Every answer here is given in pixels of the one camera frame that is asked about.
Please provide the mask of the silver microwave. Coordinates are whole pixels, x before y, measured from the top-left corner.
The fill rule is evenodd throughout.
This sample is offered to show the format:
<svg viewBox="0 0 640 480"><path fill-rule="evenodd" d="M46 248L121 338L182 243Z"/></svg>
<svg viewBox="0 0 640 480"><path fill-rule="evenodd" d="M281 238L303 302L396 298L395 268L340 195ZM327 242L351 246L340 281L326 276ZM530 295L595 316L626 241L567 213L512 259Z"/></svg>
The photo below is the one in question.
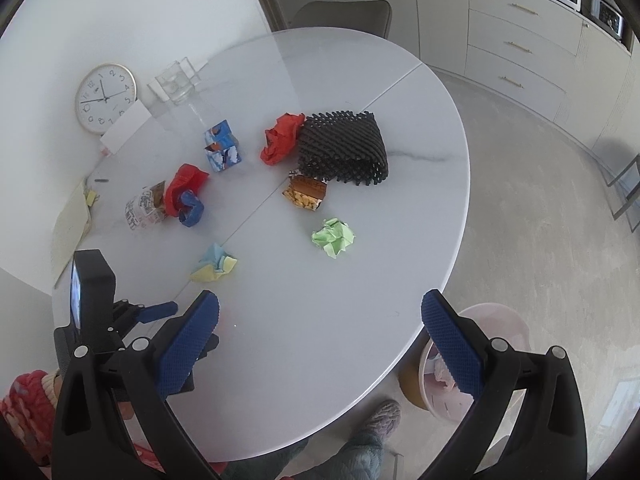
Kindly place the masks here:
<svg viewBox="0 0 640 480"><path fill-rule="evenodd" d="M605 0L590 0L590 15L612 37L617 40L623 38L624 18L612 4Z"/></svg>

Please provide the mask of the round white wall clock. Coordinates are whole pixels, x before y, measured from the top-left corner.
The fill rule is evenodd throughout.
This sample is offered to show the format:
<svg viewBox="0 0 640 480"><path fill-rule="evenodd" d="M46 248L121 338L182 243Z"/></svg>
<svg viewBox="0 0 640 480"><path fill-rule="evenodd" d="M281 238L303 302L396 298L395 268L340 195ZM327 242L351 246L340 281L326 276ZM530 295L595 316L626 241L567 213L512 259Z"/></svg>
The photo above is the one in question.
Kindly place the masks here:
<svg viewBox="0 0 640 480"><path fill-rule="evenodd" d="M81 81L76 96L76 118L86 131L102 136L138 99L134 73L126 66L96 66Z"/></svg>

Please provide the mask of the blue printed carton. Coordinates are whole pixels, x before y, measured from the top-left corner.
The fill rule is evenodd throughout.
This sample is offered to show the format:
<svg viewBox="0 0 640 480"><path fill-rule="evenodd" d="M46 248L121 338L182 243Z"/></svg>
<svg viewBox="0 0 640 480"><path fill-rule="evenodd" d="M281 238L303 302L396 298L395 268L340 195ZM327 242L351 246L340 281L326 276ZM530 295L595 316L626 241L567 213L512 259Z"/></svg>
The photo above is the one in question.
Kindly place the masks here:
<svg viewBox="0 0 640 480"><path fill-rule="evenodd" d="M214 171L223 172L242 162L238 140L226 120L207 129L204 141L205 155Z"/></svg>

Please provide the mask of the open notebook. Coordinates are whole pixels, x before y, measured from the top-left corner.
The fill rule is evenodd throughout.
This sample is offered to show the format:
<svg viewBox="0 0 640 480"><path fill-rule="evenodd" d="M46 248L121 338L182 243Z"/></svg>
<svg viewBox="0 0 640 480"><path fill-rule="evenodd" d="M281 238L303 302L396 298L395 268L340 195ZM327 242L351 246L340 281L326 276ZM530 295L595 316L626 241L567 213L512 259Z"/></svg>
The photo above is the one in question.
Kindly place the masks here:
<svg viewBox="0 0 640 480"><path fill-rule="evenodd" d="M87 204L87 183L82 179L58 214L50 246L51 287L55 288L74 251L90 230L91 214Z"/></svg>

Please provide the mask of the green paper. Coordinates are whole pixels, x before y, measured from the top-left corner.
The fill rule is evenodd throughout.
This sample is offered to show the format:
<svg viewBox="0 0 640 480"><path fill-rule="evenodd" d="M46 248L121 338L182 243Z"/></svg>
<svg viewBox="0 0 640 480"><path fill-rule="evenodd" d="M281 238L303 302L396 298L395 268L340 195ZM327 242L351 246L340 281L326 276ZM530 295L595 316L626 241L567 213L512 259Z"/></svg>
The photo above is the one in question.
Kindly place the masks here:
<svg viewBox="0 0 640 480"><path fill-rule="evenodd" d="M337 218L326 220L319 231L311 234L311 241L332 259L354 244L354 240L354 231Z"/></svg>

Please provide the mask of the blue yellow paper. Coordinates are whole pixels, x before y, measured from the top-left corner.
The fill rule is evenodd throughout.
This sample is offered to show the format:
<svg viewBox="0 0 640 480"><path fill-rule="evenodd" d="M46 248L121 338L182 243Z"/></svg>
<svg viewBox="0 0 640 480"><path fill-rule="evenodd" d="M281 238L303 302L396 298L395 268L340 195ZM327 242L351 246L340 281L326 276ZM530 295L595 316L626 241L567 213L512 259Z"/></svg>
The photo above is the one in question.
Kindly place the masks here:
<svg viewBox="0 0 640 480"><path fill-rule="evenodd" d="M211 283L233 271L238 260L224 251L220 245L214 243L207 248L198 265L190 274L190 281L194 283Z"/></svg>

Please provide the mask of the pink white trash bin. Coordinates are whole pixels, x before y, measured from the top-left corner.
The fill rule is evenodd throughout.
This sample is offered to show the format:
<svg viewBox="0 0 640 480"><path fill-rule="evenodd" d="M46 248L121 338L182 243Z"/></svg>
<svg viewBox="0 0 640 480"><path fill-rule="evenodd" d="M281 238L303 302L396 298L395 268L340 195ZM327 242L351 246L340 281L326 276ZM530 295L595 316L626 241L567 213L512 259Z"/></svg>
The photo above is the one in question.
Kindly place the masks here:
<svg viewBox="0 0 640 480"><path fill-rule="evenodd" d="M489 339L505 340L516 351L529 351L529 327L524 318L504 304L484 302L459 312L472 320ZM442 422L457 425L468 414L476 391L474 372L454 372L433 339L423 349L419 361L419 393L427 411Z"/></svg>

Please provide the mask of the black foam mesh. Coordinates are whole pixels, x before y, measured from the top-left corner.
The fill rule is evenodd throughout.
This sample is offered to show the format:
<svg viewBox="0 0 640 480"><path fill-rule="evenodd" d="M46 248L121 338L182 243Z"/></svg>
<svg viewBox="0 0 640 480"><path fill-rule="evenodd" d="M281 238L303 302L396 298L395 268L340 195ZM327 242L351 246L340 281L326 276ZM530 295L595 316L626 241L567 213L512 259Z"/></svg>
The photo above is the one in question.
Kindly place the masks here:
<svg viewBox="0 0 640 480"><path fill-rule="evenodd" d="M321 181L377 185L388 177L386 147L375 116L350 110L313 114L299 130L300 174Z"/></svg>

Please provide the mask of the red and blue wrapper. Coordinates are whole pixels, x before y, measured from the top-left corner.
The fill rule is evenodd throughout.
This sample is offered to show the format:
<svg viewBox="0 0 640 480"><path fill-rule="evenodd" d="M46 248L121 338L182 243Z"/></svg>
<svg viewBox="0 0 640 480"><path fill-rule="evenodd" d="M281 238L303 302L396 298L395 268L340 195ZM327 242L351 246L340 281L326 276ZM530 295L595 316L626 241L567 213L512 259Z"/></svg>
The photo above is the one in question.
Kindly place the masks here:
<svg viewBox="0 0 640 480"><path fill-rule="evenodd" d="M177 218L186 228L200 222L204 205L198 197L209 174L197 166L183 164L164 193L164 206L169 217Z"/></svg>

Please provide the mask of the grey dining chair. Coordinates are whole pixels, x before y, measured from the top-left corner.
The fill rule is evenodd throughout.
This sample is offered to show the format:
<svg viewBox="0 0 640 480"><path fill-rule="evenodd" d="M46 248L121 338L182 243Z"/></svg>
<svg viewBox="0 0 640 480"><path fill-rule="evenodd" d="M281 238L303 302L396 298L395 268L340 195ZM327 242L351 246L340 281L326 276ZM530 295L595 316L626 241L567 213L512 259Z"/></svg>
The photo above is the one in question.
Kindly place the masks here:
<svg viewBox="0 0 640 480"><path fill-rule="evenodd" d="M296 12L290 27L346 28L386 39L392 16L386 0L313 1Z"/></svg>

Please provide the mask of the pink knit sleeve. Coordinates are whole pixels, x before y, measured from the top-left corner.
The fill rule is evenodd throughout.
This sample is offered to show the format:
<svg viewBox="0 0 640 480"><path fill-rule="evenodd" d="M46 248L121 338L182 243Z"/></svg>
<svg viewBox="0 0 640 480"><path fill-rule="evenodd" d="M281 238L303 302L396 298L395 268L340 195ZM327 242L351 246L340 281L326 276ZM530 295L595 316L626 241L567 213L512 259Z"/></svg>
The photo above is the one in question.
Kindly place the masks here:
<svg viewBox="0 0 640 480"><path fill-rule="evenodd" d="M1 399L1 415L39 467L49 467L62 375L34 370L18 376Z"/></svg>

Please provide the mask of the brown snack wrapper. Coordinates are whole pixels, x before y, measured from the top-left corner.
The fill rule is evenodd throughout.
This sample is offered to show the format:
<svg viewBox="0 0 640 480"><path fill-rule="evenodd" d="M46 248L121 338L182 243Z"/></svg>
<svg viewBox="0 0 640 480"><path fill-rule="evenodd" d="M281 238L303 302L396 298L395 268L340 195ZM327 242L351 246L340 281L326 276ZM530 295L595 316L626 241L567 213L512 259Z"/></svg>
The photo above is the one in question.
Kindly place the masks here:
<svg viewBox="0 0 640 480"><path fill-rule="evenodd" d="M326 182L293 174L282 195L298 208L316 211L326 198Z"/></svg>

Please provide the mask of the brown cork mat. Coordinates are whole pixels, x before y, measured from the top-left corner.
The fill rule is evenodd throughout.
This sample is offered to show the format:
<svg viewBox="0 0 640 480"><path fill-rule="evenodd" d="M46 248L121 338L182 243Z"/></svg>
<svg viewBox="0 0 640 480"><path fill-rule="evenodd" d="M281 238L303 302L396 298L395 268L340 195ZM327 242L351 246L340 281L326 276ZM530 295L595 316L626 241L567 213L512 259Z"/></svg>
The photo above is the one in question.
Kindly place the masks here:
<svg viewBox="0 0 640 480"><path fill-rule="evenodd" d="M417 408L427 411L427 406L422 399L419 374L419 363L415 356L408 354L399 362L398 384L405 398Z"/></svg>

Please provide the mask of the red paper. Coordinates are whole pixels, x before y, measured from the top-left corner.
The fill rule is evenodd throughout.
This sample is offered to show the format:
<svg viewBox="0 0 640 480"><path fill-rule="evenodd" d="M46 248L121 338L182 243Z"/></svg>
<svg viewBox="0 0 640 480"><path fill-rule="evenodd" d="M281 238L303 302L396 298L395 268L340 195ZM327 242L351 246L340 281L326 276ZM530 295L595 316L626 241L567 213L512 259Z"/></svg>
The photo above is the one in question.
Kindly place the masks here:
<svg viewBox="0 0 640 480"><path fill-rule="evenodd" d="M260 152L260 159L268 166L277 165L296 148L299 131L306 122L304 114L280 116L276 124L265 131L266 145Z"/></svg>

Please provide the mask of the clear printed plastic bag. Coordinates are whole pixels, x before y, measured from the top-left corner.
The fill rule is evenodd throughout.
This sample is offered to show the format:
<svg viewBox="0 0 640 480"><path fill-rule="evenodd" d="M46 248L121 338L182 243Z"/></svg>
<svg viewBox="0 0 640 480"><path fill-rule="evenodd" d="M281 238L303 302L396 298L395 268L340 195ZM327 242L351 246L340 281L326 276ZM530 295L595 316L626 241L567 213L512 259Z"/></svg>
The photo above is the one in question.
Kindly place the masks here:
<svg viewBox="0 0 640 480"><path fill-rule="evenodd" d="M131 231L146 229L163 222L166 218L164 204L165 182L158 182L128 200L125 206L125 219Z"/></svg>

